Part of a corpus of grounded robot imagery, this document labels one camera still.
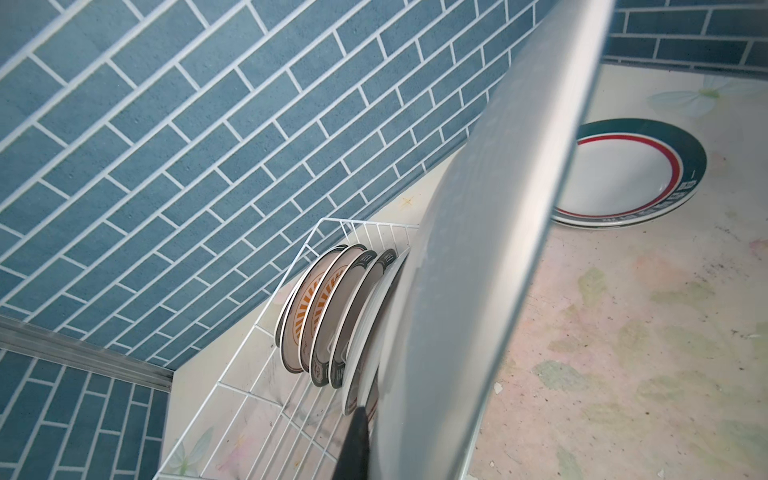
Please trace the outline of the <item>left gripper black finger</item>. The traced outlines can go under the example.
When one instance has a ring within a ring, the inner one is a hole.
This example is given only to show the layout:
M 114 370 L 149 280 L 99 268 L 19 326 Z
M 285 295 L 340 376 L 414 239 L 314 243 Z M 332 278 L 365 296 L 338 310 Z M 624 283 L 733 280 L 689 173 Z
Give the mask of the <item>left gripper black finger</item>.
M 338 458 L 333 480 L 366 480 L 370 457 L 368 416 L 364 407 L 352 415 L 349 430 Z

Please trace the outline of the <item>white wire dish rack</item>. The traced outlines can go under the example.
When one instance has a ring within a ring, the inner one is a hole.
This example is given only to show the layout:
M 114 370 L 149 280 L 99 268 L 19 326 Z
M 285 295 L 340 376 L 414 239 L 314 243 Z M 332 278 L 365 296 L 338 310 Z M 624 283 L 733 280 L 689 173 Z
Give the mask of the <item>white wire dish rack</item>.
M 409 251 L 416 227 L 324 218 L 285 252 L 273 281 L 252 295 L 251 327 L 158 467 L 160 479 L 328 479 L 352 414 L 342 387 L 288 372 L 274 331 L 291 284 L 331 248 L 362 244 L 379 255 Z

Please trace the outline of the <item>white plate green red rim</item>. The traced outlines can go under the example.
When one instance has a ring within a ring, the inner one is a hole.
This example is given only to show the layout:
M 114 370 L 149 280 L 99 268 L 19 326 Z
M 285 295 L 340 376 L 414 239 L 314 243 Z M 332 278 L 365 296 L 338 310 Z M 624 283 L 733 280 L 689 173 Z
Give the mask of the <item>white plate green red rim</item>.
M 702 144 L 678 126 L 641 118 L 583 124 L 552 220 L 584 229 L 651 221 L 690 200 L 707 166 Z

